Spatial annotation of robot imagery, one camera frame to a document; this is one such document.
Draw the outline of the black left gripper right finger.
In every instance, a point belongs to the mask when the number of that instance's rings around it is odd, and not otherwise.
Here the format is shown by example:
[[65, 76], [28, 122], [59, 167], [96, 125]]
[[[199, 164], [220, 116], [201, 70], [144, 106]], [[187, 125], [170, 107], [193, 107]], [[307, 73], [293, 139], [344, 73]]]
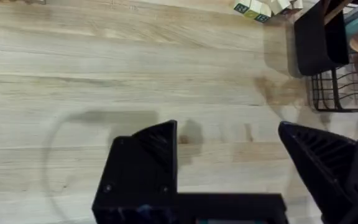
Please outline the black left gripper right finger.
[[358, 140], [287, 121], [278, 135], [323, 223], [358, 224]]

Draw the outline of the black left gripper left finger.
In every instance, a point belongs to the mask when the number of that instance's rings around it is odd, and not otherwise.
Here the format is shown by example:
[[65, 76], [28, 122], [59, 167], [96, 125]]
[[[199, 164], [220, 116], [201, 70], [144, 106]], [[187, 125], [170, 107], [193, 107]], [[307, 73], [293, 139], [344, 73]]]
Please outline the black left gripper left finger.
[[116, 137], [92, 204], [97, 223], [177, 223], [171, 208], [157, 205], [177, 193], [177, 122]]

